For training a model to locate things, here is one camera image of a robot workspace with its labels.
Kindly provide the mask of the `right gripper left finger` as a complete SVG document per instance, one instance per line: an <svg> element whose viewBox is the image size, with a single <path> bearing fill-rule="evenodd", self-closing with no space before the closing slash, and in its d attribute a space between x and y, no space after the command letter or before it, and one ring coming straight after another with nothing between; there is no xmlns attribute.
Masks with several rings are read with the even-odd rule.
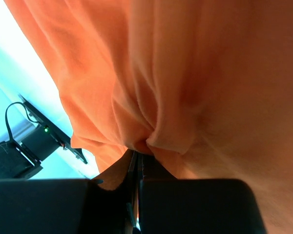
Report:
<svg viewBox="0 0 293 234"><path fill-rule="evenodd" d="M1 179L0 234L130 234L134 168L127 150L94 179Z"/></svg>

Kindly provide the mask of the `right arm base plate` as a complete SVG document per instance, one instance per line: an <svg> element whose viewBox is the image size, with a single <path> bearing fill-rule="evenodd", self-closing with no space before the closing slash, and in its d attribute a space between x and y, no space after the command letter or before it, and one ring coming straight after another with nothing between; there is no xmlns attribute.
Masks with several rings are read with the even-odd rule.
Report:
<svg viewBox="0 0 293 234"><path fill-rule="evenodd" d="M43 161L61 147L63 150L72 152L84 164L88 164L82 150L71 147L71 138L67 134L52 123L29 101L23 97L21 97L21 100L25 109L35 118L33 122L37 124L36 129L21 141L22 148L33 153L40 161Z"/></svg>

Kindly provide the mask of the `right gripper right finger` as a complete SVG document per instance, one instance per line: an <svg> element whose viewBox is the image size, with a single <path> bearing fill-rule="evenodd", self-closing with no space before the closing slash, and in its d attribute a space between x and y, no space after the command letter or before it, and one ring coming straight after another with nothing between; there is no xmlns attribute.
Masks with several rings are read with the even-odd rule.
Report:
<svg viewBox="0 0 293 234"><path fill-rule="evenodd" d="M138 154L143 234L265 234L251 188L239 179L177 179L153 156Z"/></svg>

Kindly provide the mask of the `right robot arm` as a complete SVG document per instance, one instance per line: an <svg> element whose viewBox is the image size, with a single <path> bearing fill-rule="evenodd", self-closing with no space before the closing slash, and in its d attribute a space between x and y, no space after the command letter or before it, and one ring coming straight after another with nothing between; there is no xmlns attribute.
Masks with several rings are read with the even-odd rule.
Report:
<svg viewBox="0 0 293 234"><path fill-rule="evenodd" d="M238 179L177 179L128 150L94 179L32 179L28 146L0 143L0 234L265 234Z"/></svg>

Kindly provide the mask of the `orange t shirt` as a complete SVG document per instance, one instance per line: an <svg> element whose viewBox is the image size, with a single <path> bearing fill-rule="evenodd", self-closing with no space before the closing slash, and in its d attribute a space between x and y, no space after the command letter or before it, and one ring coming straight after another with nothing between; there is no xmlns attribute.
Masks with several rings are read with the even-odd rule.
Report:
<svg viewBox="0 0 293 234"><path fill-rule="evenodd" d="M8 0L53 78L71 144L178 178L238 178L293 234L293 0Z"/></svg>

